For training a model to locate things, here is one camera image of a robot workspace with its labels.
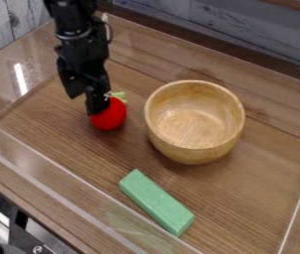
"green sponge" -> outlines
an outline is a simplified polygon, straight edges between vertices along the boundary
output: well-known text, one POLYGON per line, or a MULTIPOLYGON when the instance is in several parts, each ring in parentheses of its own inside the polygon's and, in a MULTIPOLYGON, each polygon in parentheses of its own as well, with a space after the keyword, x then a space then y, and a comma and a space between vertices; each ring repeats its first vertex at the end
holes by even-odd
POLYGON ((180 236, 195 222, 195 215, 181 203, 138 170, 121 180, 120 187, 163 227, 180 236))

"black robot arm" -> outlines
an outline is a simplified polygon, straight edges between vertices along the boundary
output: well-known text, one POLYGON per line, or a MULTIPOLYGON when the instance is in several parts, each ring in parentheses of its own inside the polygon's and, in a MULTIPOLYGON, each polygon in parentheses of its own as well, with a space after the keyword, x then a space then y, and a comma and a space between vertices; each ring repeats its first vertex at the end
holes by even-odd
POLYGON ((70 98, 86 94, 88 114, 109 107, 110 81, 105 70, 109 40, 102 20, 92 16, 97 0, 45 0, 57 23, 58 70, 70 98))

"bowl rim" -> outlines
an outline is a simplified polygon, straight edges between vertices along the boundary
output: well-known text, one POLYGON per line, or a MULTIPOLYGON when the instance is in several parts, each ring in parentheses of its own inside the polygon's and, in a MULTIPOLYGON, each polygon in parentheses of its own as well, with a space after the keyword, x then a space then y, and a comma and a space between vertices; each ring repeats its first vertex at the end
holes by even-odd
POLYGON ((243 131, 243 127, 244 127, 244 122, 246 122, 246 110, 244 110, 244 107, 243 107, 243 104, 237 98, 237 96, 227 89, 224 88, 221 85, 213 83, 213 82, 209 82, 209 81, 204 81, 204 80, 197 80, 197 79, 185 79, 185 80, 179 80, 179 81, 175 81, 175 82, 171 82, 171 83, 167 83, 165 85, 163 85, 150 95, 150 97, 148 98, 146 100, 146 104, 145 104, 145 120, 146 120, 146 124, 148 124, 148 127, 150 128, 152 132, 157 135, 157 137, 165 141, 167 143, 169 143, 172 146, 177 147, 177 148, 181 148, 181 149, 189 149, 189 150, 209 150, 209 149, 215 149, 220 146, 223 146, 224 144, 227 144, 229 141, 232 141, 237 135, 242 133, 243 131), (237 132, 233 132, 233 134, 229 136, 228 139, 225 139, 221 143, 219 143, 216 146, 207 146, 204 148, 191 148, 191 147, 185 147, 185 146, 177 146, 175 145, 171 140, 168 138, 165 138, 165 136, 160 133, 160 132, 156 132, 154 131, 154 126, 153 126, 153 123, 150 121, 150 104, 152 104, 152 101, 154 99, 154 97, 158 95, 158 93, 165 90, 168 87, 171 86, 175 86, 175 85, 179 85, 179 84, 183 84, 183 83, 200 83, 200 84, 205 84, 205 85, 209 85, 209 86, 213 86, 215 88, 223 90, 231 97, 232 99, 235 100, 235 103, 237 104, 239 106, 239 110, 240 110, 240 115, 242 115, 242 122, 240 122, 240 126, 239 126, 239 131, 237 132))

